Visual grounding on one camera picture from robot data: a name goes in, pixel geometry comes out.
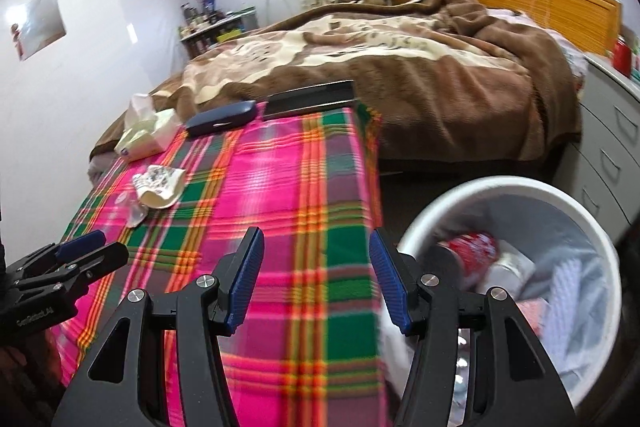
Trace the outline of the small clear plastic cup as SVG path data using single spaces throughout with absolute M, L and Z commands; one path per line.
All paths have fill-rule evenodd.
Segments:
M 128 229 L 137 228 L 148 217 L 149 208 L 140 202 L 138 194 L 134 190 L 120 193 L 115 204 L 125 213 Z

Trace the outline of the patterned paper cup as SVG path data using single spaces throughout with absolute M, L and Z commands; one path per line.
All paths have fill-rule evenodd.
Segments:
M 186 170 L 149 165 L 132 177 L 137 200 L 150 209 L 167 209 L 178 202 L 186 186 Z

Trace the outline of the clear plastic bottle red cap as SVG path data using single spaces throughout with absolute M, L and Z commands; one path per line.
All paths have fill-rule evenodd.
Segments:
M 494 236 L 486 232 L 471 232 L 438 243 L 450 251 L 461 267 L 461 288 L 480 283 L 489 267 L 499 258 L 499 246 Z

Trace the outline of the milk carton box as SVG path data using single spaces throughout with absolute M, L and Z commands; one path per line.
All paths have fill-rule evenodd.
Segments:
M 544 319 L 549 310 L 549 303 L 544 298 L 536 298 L 518 301 L 516 305 L 532 331 L 540 337 L 544 330 Z

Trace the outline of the translucent trash bag liner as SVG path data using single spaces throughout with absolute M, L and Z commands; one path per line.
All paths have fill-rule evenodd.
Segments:
M 480 254 L 494 259 L 465 286 L 479 294 L 505 289 L 574 393 L 599 352 L 608 304 L 603 259 L 576 222 L 550 202 L 499 195 L 465 205 L 434 236 L 454 251 L 462 237 L 474 253 L 487 244 Z

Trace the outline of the white round trash bin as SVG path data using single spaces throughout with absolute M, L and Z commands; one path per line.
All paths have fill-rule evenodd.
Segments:
M 620 264 L 610 236 L 576 199 L 549 184 L 519 176 L 491 176 L 475 180 L 453 188 L 428 205 L 409 225 L 408 230 L 401 237 L 398 249 L 401 253 L 410 255 L 420 262 L 425 261 L 427 249 L 442 241 L 434 236 L 434 230 L 440 221 L 453 216 L 455 212 L 471 202 L 479 202 L 499 195 L 528 196 L 555 205 L 576 222 L 603 259 L 608 304 L 599 352 L 594 357 L 589 373 L 578 385 L 576 391 L 574 393 L 567 391 L 574 408 L 579 413 L 585 413 L 588 403 L 594 400 L 599 388 L 605 384 L 605 374 L 608 371 L 608 363 L 610 363 L 620 327 L 622 283 L 620 283 Z

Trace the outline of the white plastic yogurt cup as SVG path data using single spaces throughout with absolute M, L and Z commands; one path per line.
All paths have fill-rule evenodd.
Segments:
M 489 265 L 475 290 L 479 294 L 486 295 L 490 288 L 502 287 L 513 299 L 516 299 L 534 275 L 535 262 L 503 239 L 498 240 L 498 251 L 498 259 Z

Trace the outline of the pink green plaid blanket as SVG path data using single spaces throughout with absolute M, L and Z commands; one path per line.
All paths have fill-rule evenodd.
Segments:
M 70 381 L 130 289 L 178 291 L 215 268 L 250 227 L 265 254 L 246 319 L 221 340 L 243 426 L 384 426 L 380 297 L 368 239 L 381 222 L 378 127 L 358 107 L 264 121 L 191 140 L 179 135 L 156 165 L 180 168 L 175 205 L 137 228 L 127 217 L 145 161 L 116 160 L 65 231 L 93 230 L 128 247 L 128 263 L 94 283 L 53 335 Z

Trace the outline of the dark blue glasses case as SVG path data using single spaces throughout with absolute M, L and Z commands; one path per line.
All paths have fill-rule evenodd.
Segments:
M 190 118 L 184 127 L 189 138 L 226 132 L 244 127 L 258 113 L 255 101 L 242 101 L 206 110 Z

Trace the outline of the black smartphone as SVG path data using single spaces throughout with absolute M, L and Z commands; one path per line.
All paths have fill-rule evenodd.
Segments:
M 269 95 L 262 114 L 265 120 L 321 113 L 354 106 L 359 102 L 352 80 L 338 80 Z

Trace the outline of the cluttered side table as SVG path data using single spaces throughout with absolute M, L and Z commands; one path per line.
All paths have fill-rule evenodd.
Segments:
M 217 44 L 239 38 L 258 28 L 257 12 L 252 6 L 229 12 L 224 17 L 218 13 L 194 17 L 179 28 L 180 42 L 190 58 L 213 49 Z

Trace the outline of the brown patterned bed blanket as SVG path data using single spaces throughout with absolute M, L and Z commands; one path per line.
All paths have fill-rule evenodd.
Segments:
M 340 80 L 381 115 L 388 159 L 534 161 L 582 131 L 555 38 L 477 0 L 322 5 L 218 44 L 149 99 L 188 119 Z

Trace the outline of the red jar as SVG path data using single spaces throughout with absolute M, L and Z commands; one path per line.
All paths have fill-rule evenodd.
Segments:
M 617 72 L 629 78 L 631 75 L 632 52 L 622 35 L 617 37 L 613 48 L 612 65 Z

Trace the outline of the wooden bed headboard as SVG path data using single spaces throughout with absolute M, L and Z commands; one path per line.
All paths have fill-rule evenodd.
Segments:
M 528 15 L 537 25 L 553 29 L 584 52 L 612 51 L 620 33 L 622 5 L 617 0 L 478 0 L 488 8 Z

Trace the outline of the wall poster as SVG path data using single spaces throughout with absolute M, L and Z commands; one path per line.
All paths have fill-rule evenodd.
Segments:
M 10 6 L 4 14 L 18 58 L 29 57 L 66 35 L 58 0 L 30 0 Z

